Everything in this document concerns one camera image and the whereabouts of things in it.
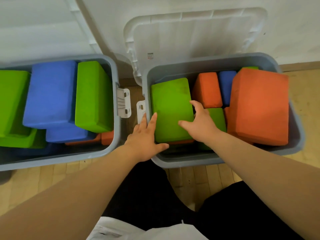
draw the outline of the person's left hand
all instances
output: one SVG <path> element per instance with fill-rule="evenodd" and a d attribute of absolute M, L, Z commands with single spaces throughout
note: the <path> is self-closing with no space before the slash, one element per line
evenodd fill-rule
<path fill-rule="evenodd" d="M 136 125 L 133 133 L 130 134 L 125 142 L 125 146 L 130 148 L 135 158 L 139 162 L 147 161 L 159 152 L 169 148 L 169 144 L 155 144 L 157 113 L 154 113 L 147 125 L 147 116 L 143 115 L 140 124 Z"/>

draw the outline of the bin lid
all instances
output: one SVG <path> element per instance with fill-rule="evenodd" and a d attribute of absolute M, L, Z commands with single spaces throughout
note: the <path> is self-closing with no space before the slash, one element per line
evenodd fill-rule
<path fill-rule="evenodd" d="M 0 65 L 101 54 L 75 0 L 0 0 Z"/>
<path fill-rule="evenodd" d="M 260 7 L 138 16 L 123 31 L 134 78 L 154 66 L 245 53 L 267 18 Z"/>

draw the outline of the leg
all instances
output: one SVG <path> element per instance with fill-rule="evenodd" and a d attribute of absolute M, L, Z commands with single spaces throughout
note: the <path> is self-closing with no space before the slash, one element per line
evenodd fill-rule
<path fill-rule="evenodd" d="M 193 224 L 196 213 L 176 196 L 166 172 L 149 160 L 138 163 L 124 179 L 102 216 L 143 230 Z"/>
<path fill-rule="evenodd" d="M 302 239 L 243 181 L 207 198 L 195 227 L 209 239 Z"/>

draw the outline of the gray plastic bin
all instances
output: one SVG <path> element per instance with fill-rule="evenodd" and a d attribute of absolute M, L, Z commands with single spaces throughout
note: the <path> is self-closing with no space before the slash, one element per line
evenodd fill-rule
<path fill-rule="evenodd" d="M 156 83 L 186 77 L 190 89 L 201 72 L 214 72 L 225 70 L 239 70 L 242 67 L 258 66 L 259 69 L 281 73 L 277 62 L 264 53 L 248 53 L 239 55 L 212 56 L 195 58 L 176 64 L 159 65 L 142 74 L 142 91 L 146 102 L 148 121 L 151 118 L 150 86 Z M 305 134 L 301 121 L 294 112 L 291 101 L 289 102 L 289 143 L 284 146 L 266 146 L 261 148 L 278 154 L 288 155 L 302 150 Z M 170 148 L 152 158 L 154 163 L 162 168 L 176 168 L 195 165 L 210 165 L 223 163 L 222 159 L 214 152 L 199 152 L 189 145 L 171 145 Z"/>
<path fill-rule="evenodd" d="M 57 155 L 47 157 L 20 157 L 13 153 L 12 148 L 0 147 L 0 171 L 29 168 L 35 166 L 43 166 L 58 163 L 67 163 L 88 158 L 101 157 L 113 151 L 118 145 L 123 144 L 126 140 L 126 132 L 121 131 L 122 119 L 118 115 L 117 104 L 117 89 L 119 87 L 118 70 L 115 62 L 105 55 L 85 55 L 71 56 L 56 59 L 44 59 L 37 61 L 27 61 L 21 63 L 0 65 L 0 70 L 24 70 L 31 72 L 33 64 L 40 62 L 51 62 L 58 60 L 76 60 L 83 61 L 98 61 L 106 73 L 112 78 L 113 84 L 113 112 L 114 112 L 114 138 L 109 146 L 105 145 L 84 145 L 84 146 L 65 146 Z"/>

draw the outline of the floor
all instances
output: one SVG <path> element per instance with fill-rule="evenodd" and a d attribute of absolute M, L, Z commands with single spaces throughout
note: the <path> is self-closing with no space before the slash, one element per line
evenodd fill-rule
<path fill-rule="evenodd" d="M 286 74 L 290 77 L 290 97 L 306 133 L 303 151 L 287 157 L 320 168 L 320 70 Z M 140 87 L 128 88 L 133 110 L 127 124 L 130 131 L 137 123 L 134 108 L 143 97 Z M 15 170 L 10 181 L 0 185 L 0 215 L 94 161 L 90 159 Z M 210 195 L 241 180 L 226 164 L 166 169 L 166 172 L 177 196 L 195 210 Z"/>

